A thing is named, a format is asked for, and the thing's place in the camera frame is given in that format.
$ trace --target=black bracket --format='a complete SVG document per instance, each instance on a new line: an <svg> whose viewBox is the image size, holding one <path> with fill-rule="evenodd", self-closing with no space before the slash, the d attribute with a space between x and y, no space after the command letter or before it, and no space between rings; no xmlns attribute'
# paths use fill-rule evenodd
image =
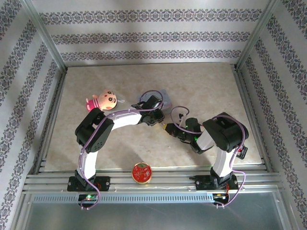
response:
<svg viewBox="0 0 307 230"><path fill-rule="evenodd" d="M232 175L230 180L228 180L223 187L217 188L212 183L212 178L210 175L197 175L194 177L190 177L190 180L195 181L196 191L203 191L203 190L223 190L226 189L226 185L229 185L229 189L239 189L238 182L235 175Z"/></svg>
<svg viewBox="0 0 307 230"><path fill-rule="evenodd" d="M110 177L109 176L94 176L89 179L90 182L99 189L101 192L108 192L110 187ZM77 176L71 176L68 180L67 185L68 192L94 192L96 191L88 183L81 183Z"/></svg>

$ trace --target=doll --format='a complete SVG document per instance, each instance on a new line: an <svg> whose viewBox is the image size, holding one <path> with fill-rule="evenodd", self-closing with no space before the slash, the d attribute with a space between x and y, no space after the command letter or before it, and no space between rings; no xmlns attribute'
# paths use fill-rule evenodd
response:
<svg viewBox="0 0 307 230"><path fill-rule="evenodd" d="M116 105L117 98L111 90L104 90L99 97L94 94L92 100L86 98L86 108L89 112L94 108L99 108L101 111L113 109Z"/></svg>

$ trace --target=red round object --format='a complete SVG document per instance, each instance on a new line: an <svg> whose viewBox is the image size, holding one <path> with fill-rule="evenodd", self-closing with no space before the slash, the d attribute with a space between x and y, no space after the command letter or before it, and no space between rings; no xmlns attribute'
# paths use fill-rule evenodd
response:
<svg viewBox="0 0 307 230"><path fill-rule="evenodd" d="M151 167L142 162L137 163L132 170L132 178L139 184L146 184L152 178L153 171Z"/></svg>

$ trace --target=patterned wallpaper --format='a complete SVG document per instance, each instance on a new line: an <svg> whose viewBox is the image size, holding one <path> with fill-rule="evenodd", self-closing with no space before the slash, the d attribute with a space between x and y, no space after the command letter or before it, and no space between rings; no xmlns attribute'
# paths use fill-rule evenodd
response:
<svg viewBox="0 0 307 230"><path fill-rule="evenodd" d="M307 229L307 7L279 3L242 74L267 153L281 172L299 229Z"/></svg>
<svg viewBox="0 0 307 230"><path fill-rule="evenodd" d="M34 0L68 66L235 64L268 0Z"/></svg>
<svg viewBox="0 0 307 230"><path fill-rule="evenodd" d="M61 73L18 0L0 0L0 230L41 148Z"/></svg>

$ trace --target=cable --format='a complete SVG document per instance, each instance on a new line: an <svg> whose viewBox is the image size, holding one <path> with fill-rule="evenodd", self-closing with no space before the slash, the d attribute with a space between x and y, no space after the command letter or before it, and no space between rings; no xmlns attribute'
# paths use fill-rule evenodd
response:
<svg viewBox="0 0 307 230"><path fill-rule="evenodd" d="M127 109L127 110L121 110L121 111L116 111L114 113L110 113L108 114L107 116L105 116L104 119L102 119L102 121L99 123L99 125L97 126L97 128L95 129L95 131L93 132L93 134L90 136L90 138L87 140L86 144L83 146L83 148L81 149L81 152L80 152L80 155L79 155L79 168L80 168L80 172L81 172L81 175L82 177L85 179L85 181L91 186L93 187L97 193L98 193L98 198L97 200L95 201L95 203L93 203L90 207L87 207L86 210L90 210L91 208L95 207L99 200L100 200L100 191L99 189L94 185L92 184L84 175L84 171L83 171L83 168L82 168L82 157L83 157L83 154L86 150L86 148L88 147L88 145L91 143L91 141L93 140L94 136L96 135L96 133L98 132L99 128L101 127L101 125L104 123L105 120L107 120L109 117L112 117L114 115L117 115L117 114L122 114L122 113L130 113L130 112L149 112L149 111L153 111L153 110L156 110L157 108L159 107L162 107L163 106L163 95L158 91L158 90L149 90L149 91L146 91L145 93L142 94L142 96L140 97L140 100L141 98L148 92L157 92L160 94L161 96L161 102L158 104L158 106L156 106L155 108L152 108L152 109L138 109L138 110L130 110L130 109ZM83 204L83 201L80 203L80 206L81 206L81 209L83 209L84 207L82 206Z"/></svg>
<svg viewBox="0 0 307 230"><path fill-rule="evenodd" d="M174 123L174 125L175 125L177 128L179 128L179 129L181 129L182 131L185 131L185 132L187 132L187 133L202 134L202 132L193 132L193 131L189 131L189 130L187 130L187 129L185 129L185 128L182 128L182 127L180 127L179 125L177 125L177 123L174 121L173 116L172 116L172 113L173 113L174 109L176 109L176 108L184 108L184 109L186 109L186 110L187 110L187 115L190 113L190 110L189 110L187 107L184 107L184 106L181 106L181 105L175 106L175 107L171 110L171 114L170 114L170 115L171 115L172 122Z"/></svg>
<svg viewBox="0 0 307 230"><path fill-rule="evenodd" d="M226 204L223 204L223 203L221 203L221 202L215 201L215 203L217 203L216 208L218 208L218 207L223 207L223 208L224 208L224 207L226 207L227 205L229 205L231 202L233 202L233 200L234 200L234 199L236 198L236 196L239 194L239 192L240 192L241 188L243 187L243 185L244 185L244 183L245 183L245 180L246 180L246 174L245 174L245 172L233 170L233 163L234 163L234 161L235 161L235 158L236 158L236 155L237 155L239 149L244 145L246 135L245 135L245 130L244 130L242 124L241 124L240 122L238 122L236 119L234 119L233 117L227 116L227 115L217 115L217 116L213 117L212 120L213 120L213 119L216 119L216 118L218 118L218 117L224 117L224 118L228 118L228 119L230 119L230 120L233 120L234 122L236 122L236 123L239 125L239 127L240 127L240 129L241 129L241 131L242 131L242 140L241 140L241 143L240 143L240 145L235 149L235 151L234 151L234 153L233 153L233 155L232 155L232 157L231 157L231 159L230 159L229 168L230 168L234 173L241 173L241 174L243 174L243 181L242 181L242 184L240 185L239 189L237 190L236 194L234 195L234 197L232 197L231 200L229 200Z"/></svg>

